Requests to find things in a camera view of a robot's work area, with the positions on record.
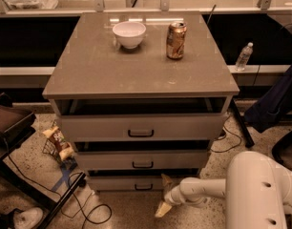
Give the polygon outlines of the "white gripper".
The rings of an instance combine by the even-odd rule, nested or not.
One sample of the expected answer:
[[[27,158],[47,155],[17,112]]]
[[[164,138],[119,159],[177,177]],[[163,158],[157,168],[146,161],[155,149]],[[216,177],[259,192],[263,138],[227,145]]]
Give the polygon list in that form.
[[[180,205],[184,203],[184,196],[179,190],[178,185],[173,185],[173,180],[162,174],[162,185],[164,188],[164,201],[161,201],[157,207],[155,217],[163,218],[171,209],[172,206]]]

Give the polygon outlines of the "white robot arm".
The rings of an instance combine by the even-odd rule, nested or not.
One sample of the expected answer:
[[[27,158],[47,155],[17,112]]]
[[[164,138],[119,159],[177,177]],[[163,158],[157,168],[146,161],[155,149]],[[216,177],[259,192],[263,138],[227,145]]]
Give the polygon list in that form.
[[[285,217],[292,215],[292,171],[258,152],[235,155],[223,179],[162,179],[157,218],[180,204],[202,208],[210,198],[226,201],[226,229],[287,229]]]

